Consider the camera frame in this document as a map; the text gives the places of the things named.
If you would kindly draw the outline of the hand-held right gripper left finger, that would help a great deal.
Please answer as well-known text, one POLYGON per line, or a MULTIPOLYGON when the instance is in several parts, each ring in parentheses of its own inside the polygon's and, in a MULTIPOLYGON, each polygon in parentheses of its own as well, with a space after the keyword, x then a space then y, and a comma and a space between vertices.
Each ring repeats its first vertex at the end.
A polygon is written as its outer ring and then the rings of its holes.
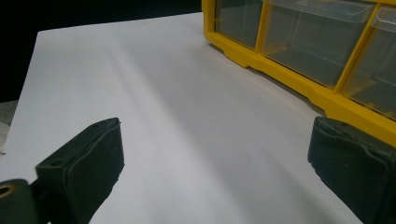
POLYGON ((124 167, 120 120, 98 121, 36 167, 51 224, 89 224, 124 167))

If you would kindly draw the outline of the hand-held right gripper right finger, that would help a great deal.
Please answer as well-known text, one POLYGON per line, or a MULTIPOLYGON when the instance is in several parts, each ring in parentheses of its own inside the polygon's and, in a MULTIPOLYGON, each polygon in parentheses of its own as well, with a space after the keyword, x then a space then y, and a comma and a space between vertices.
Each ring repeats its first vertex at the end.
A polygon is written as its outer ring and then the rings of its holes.
POLYGON ((396 224, 396 147, 342 121, 317 117, 307 160, 363 224, 396 224))

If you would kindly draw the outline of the yellow black drawer organizer cabinet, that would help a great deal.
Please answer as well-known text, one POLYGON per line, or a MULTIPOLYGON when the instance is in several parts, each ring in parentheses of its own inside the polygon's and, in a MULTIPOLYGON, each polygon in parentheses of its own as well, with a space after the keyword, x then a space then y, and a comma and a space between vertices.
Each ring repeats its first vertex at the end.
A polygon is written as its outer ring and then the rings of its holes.
POLYGON ((261 71, 297 91, 313 105, 322 109, 327 117, 349 123, 396 147, 396 121, 375 112, 365 105, 360 105, 343 94, 344 87, 351 77, 352 69, 368 43, 370 35, 373 33, 373 29, 370 26, 364 27, 338 83, 333 89, 329 89, 260 55, 265 17, 270 9, 268 4, 262 4, 259 33, 254 49, 249 49, 215 31, 216 0, 202 0, 201 9, 204 13, 203 26, 206 40, 220 48, 231 61, 244 68, 251 67, 261 71))

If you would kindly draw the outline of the grid of clear cabinet drawers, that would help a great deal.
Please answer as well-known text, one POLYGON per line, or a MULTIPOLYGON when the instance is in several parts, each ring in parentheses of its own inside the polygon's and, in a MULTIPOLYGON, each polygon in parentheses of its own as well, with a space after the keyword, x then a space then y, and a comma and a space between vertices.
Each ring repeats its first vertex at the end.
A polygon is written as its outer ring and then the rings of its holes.
POLYGON ((396 119, 396 7, 360 0, 216 0, 215 31, 329 88, 363 29, 367 45, 343 93, 396 119))

